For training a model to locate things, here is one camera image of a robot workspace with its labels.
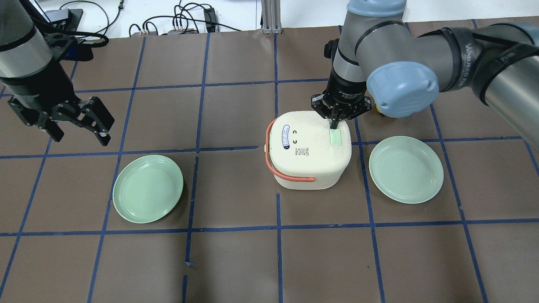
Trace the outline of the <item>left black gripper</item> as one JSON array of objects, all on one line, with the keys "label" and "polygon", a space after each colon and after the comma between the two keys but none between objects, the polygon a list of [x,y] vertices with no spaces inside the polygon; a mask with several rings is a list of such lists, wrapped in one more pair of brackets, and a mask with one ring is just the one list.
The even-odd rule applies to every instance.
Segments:
[{"label": "left black gripper", "polygon": [[24,77],[9,77],[8,88],[13,94],[9,104],[17,117],[48,133],[55,142],[64,136],[56,123],[65,121],[92,132],[102,146],[109,144],[113,115],[97,96],[81,101],[59,63],[49,63]]}]

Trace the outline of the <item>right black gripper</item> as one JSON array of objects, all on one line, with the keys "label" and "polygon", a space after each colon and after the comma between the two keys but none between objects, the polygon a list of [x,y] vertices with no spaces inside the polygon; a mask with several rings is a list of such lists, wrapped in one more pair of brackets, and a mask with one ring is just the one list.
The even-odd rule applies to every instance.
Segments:
[{"label": "right black gripper", "polygon": [[348,81],[331,74],[325,90],[311,96],[311,107],[330,120],[330,129],[337,129],[344,119],[352,120],[372,109],[371,98],[365,94],[366,81]]}]

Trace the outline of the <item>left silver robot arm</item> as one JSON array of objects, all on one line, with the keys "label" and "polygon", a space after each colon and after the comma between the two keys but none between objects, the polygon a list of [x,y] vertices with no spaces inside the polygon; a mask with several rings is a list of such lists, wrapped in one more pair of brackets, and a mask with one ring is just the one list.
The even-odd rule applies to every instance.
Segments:
[{"label": "left silver robot arm", "polygon": [[114,117],[100,98],[82,100],[75,94],[61,61],[92,60],[92,49],[106,46],[109,38],[58,29],[28,0],[2,0],[0,14],[0,78],[12,93],[8,105],[15,115],[55,142],[64,136],[57,123],[65,121],[89,130],[107,146]]}]

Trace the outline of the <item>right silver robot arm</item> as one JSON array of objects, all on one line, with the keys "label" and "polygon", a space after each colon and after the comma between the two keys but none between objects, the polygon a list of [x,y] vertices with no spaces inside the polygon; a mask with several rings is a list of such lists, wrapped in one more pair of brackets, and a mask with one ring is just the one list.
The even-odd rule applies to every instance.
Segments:
[{"label": "right silver robot arm", "polygon": [[538,149],[538,26],[444,27],[412,37],[404,0],[351,0],[341,36],[325,46],[332,69],[311,106],[335,129],[377,107],[393,118],[429,107],[438,94],[471,88]]}]

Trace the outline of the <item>green plate near right arm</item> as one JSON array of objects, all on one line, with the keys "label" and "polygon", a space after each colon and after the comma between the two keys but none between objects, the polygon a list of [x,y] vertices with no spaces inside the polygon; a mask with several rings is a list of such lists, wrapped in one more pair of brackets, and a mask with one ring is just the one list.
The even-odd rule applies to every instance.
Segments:
[{"label": "green plate near right arm", "polygon": [[369,171],[385,196],[408,205],[429,201],[443,186],[439,156],[426,143],[408,136],[393,136],[376,144]]}]

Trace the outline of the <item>green plate near left arm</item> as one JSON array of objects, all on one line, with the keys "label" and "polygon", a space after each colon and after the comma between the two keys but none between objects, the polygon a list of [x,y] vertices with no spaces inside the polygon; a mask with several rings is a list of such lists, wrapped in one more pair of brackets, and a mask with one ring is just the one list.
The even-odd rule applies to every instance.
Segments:
[{"label": "green plate near left arm", "polygon": [[184,188],[183,173],[172,159],[148,155],[129,163],[113,187],[113,205],[123,219],[146,224],[174,209]]}]

